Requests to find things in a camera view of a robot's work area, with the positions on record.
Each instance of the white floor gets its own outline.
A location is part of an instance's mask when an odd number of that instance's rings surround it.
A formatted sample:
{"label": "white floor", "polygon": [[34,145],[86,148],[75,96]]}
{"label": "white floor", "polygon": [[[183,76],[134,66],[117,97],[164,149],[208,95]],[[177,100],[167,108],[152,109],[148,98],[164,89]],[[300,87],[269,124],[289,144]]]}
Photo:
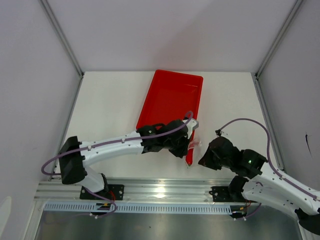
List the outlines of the white floor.
{"label": "white floor", "polygon": [[[215,130],[235,118],[264,122],[252,76],[248,72],[188,72],[203,76],[195,135],[202,146],[194,151],[193,165],[167,150],[126,155],[94,164],[107,178],[232,179],[229,169],[214,171],[198,165]],[[95,141],[135,130],[154,72],[86,72],[71,118],[67,138]],[[251,122],[236,122],[225,129],[239,149],[253,149],[266,156],[267,137]]]}

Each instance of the white wall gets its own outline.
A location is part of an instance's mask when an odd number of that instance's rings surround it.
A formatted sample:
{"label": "white wall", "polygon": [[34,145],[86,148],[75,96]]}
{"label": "white wall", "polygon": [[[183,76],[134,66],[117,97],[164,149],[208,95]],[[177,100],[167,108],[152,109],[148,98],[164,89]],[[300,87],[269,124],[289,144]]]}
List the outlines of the white wall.
{"label": "white wall", "polygon": [[49,0],[84,71],[256,72],[296,0]]}
{"label": "white wall", "polygon": [[38,1],[2,2],[0,30],[0,202],[13,200],[2,239],[18,240],[79,79]]}
{"label": "white wall", "polygon": [[320,1],[305,1],[261,84],[287,172],[320,190]]}

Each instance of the metal bar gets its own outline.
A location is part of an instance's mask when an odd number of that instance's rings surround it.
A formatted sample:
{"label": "metal bar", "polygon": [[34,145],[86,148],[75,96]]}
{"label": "metal bar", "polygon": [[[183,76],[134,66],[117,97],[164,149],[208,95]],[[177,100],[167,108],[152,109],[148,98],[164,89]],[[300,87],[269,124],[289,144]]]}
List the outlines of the metal bar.
{"label": "metal bar", "polygon": [[268,107],[267,107],[266,100],[264,98],[260,83],[257,80],[257,78],[254,76],[254,74],[252,74],[252,79],[253,79],[253,84],[254,84],[254,87],[255,87],[255,91],[256,91],[256,94],[257,94],[257,97],[258,97],[258,100],[259,100],[259,103],[260,103],[260,107],[261,107],[261,110],[262,110],[262,115],[263,115],[263,118],[264,118],[264,121],[265,121],[265,125],[266,125],[266,128],[268,129],[268,131],[270,133],[271,145],[272,145],[272,149],[273,149],[273,152],[274,152],[274,155],[275,155],[276,163],[277,163],[278,168],[280,170],[285,171],[285,164],[284,164],[283,154],[281,152],[281,148],[280,148],[279,142],[278,142],[277,137],[276,137],[276,132],[275,132],[274,126],[272,124],[272,120],[271,120],[271,117],[270,117],[270,114],[269,114],[269,111],[268,111]]}
{"label": "metal bar", "polygon": [[36,238],[44,206],[45,202],[43,201],[33,202],[33,211],[21,240],[34,240]]}
{"label": "metal bar", "polygon": [[74,54],[74,51],[71,49],[70,44],[66,38],[66,35],[64,34],[48,0],[39,0],[39,3],[42,7],[42,9],[44,10],[54,32],[56,33],[60,43],[62,44],[63,49],[65,50],[65,53],[68,55],[68,57],[70,58],[77,74],[79,75],[79,77],[81,78],[83,76],[83,71],[79,65],[79,62]]}
{"label": "metal bar", "polygon": [[[228,186],[230,180],[153,180],[108,179],[110,184],[123,184],[121,203],[131,204],[213,204],[212,186]],[[36,201],[83,202],[80,185],[63,185],[60,180],[42,181],[35,193]],[[103,200],[85,202],[101,203]],[[214,203],[225,205],[225,202]]]}
{"label": "metal bar", "polygon": [[[79,95],[79,92],[80,92],[80,88],[81,88],[81,84],[82,84],[83,79],[84,79],[84,77],[81,76],[79,84],[76,87],[76,91],[75,91],[75,94],[74,94],[74,97],[73,97],[73,101],[72,101],[72,106],[71,106],[69,114],[68,114],[67,122],[65,124],[64,129],[63,129],[62,136],[61,136],[61,138],[59,140],[59,144],[57,146],[57,149],[55,150],[55,152],[57,154],[60,151],[61,147],[64,145],[65,138],[66,138],[66,135],[67,135],[67,131],[68,131],[68,128],[69,128],[69,125],[70,125],[71,117],[72,117],[72,114],[73,114],[75,106],[76,106],[77,98],[78,98],[78,95]],[[56,160],[54,162],[52,170],[51,170],[51,173],[53,173],[55,171],[55,169],[57,167],[57,163],[58,163],[58,160]]]}
{"label": "metal bar", "polygon": [[260,65],[260,67],[259,67],[259,69],[258,69],[258,71],[256,73],[256,76],[257,76],[258,79],[261,76],[261,73],[265,69],[266,65],[269,63],[269,61],[271,60],[271,58],[275,54],[275,52],[276,52],[277,48],[279,47],[280,43],[284,39],[284,36],[286,35],[289,27],[292,25],[295,16],[297,15],[299,9],[301,8],[301,6],[302,6],[302,4],[304,2],[305,2],[305,0],[297,0],[295,2],[295,4],[293,5],[290,13],[288,14],[287,18],[285,19],[282,27],[280,28],[280,31],[278,32],[276,38],[274,39],[271,47],[269,48],[266,56],[264,57],[261,65]]}

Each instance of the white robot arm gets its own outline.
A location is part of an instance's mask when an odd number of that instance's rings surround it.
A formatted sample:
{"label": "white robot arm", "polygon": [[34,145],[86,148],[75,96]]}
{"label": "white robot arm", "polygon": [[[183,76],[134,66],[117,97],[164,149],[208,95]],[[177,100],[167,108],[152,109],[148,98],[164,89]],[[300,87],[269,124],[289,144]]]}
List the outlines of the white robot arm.
{"label": "white robot arm", "polygon": [[216,132],[218,137],[209,143],[199,164],[214,170],[229,168],[237,174],[228,187],[234,202],[249,200],[265,204],[299,220],[303,228],[320,235],[320,191],[275,168],[269,152],[266,159],[251,149],[238,150],[221,136],[221,130]]}
{"label": "white robot arm", "polygon": [[79,142],[76,136],[67,139],[59,154],[62,183],[80,184],[93,193],[107,191],[107,179],[90,165],[122,155],[145,154],[168,149],[176,157],[188,153],[193,131],[199,126],[192,116],[165,124],[146,125],[124,136]]}

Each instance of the red tray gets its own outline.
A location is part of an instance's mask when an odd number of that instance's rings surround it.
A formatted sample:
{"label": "red tray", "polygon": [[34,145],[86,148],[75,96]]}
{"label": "red tray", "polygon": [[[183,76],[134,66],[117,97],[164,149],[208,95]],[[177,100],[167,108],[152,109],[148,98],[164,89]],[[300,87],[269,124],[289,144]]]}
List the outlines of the red tray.
{"label": "red tray", "polygon": [[[192,111],[193,118],[197,119],[202,83],[202,76],[156,70],[136,128],[158,123],[168,124],[173,120],[183,119],[188,111]],[[192,164],[192,149],[185,161],[188,165]]]}

